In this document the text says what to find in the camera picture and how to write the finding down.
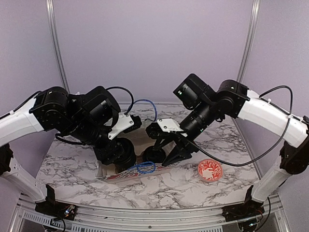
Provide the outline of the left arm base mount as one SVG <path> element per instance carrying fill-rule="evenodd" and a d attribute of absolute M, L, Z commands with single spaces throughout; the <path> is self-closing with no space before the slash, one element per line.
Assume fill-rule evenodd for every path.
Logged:
<path fill-rule="evenodd" d="M 54 189 L 48 184 L 45 186 L 47 195 L 43 202 L 36 203 L 35 211 L 45 215 L 55 216 L 59 219 L 74 220 L 77 206 L 74 204 L 57 201 L 55 199 Z"/>

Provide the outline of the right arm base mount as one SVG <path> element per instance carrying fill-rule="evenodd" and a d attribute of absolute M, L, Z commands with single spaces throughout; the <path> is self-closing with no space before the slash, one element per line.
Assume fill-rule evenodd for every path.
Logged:
<path fill-rule="evenodd" d="M 226 222 L 253 217 L 265 212 L 263 203 L 256 202 L 252 199 L 252 189 L 253 185 L 248 188 L 244 202 L 222 208 L 222 216 Z"/>

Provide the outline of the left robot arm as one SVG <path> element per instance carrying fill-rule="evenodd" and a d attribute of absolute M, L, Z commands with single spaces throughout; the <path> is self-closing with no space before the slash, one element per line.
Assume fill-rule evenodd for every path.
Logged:
<path fill-rule="evenodd" d="M 93 148 L 104 165 L 135 164 L 133 144 L 118 137 L 141 126 L 138 116 L 122 113 L 107 88 L 98 86 L 86 94 L 69 94 L 62 87 L 36 92 L 0 119 L 0 175 L 16 184 L 51 215 L 61 211 L 54 190 L 40 184 L 13 157 L 9 143 L 25 135 L 57 130 L 62 139 L 72 136 L 78 144 Z"/>

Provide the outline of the checkered paper takeout bag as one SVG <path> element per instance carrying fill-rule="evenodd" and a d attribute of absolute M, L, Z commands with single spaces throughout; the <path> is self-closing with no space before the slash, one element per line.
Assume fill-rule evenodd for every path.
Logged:
<path fill-rule="evenodd" d="M 150 103 L 137 103 L 133 106 L 131 113 L 140 116 L 142 119 L 142 126 L 128 134 L 121 133 L 120 137 L 127 142 L 132 143 L 129 151 L 130 155 L 135 155 L 135 159 L 126 159 L 127 169 L 124 169 L 118 164 L 103 165 L 97 161 L 95 178 L 106 183 L 116 183 L 128 181 L 131 179 L 164 174 L 170 169 L 179 167 L 180 163 L 174 163 L 169 166 L 162 166 L 160 162 L 165 153 L 159 155 L 159 158 L 154 157 L 152 153 L 152 163 L 146 160 L 150 154 L 150 147 L 155 144 L 155 140 L 148 137 L 146 127 L 151 124 L 154 115 L 159 114 L 157 118 L 173 118 L 176 119 L 177 111 L 183 111 L 184 107 L 179 104 L 159 104 L 154 108 Z"/>

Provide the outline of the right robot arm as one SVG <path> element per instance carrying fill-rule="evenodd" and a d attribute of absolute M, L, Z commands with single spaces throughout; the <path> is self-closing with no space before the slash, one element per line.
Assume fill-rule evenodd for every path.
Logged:
<path fill-rule="evenodd" d="M 217 90 L 212 89 L 195 74 L 187 76 L 174 94 L 189 110 L 189 115 L 177 122 L 172 118 L 159 119 L 147 128 L 155 140 L 154 150 L 169 143 L 174 149 L 166 156 L 163 166 L 190 159 L 200 151 L 195 139 L 214 121 L 226 116 L 248 121 L 277 135 L 282 143 L 279 157 L 264 176 L 246 193 L 239 212 L 250 216 L 267 197 L 290 176 L 304 172 L 309 164 L 309 120 L 295 116 L 235 80 L 225 80 Z"/>

